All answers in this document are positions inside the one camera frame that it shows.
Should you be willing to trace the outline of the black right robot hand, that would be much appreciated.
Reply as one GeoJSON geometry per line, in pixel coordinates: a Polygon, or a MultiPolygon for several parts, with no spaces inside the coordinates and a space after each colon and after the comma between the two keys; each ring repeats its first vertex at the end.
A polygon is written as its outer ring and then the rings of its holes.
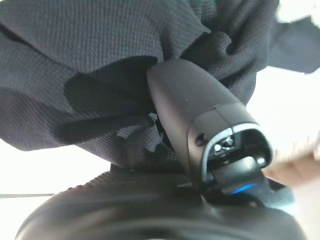
{"type": "Polygon", "coordinates": [[[264,176],[273,148],[245,106],[187,60],[147,72],[184,174],[108,171],[54,195],[18,240],[303,240],[291,191],[264,176]]]}

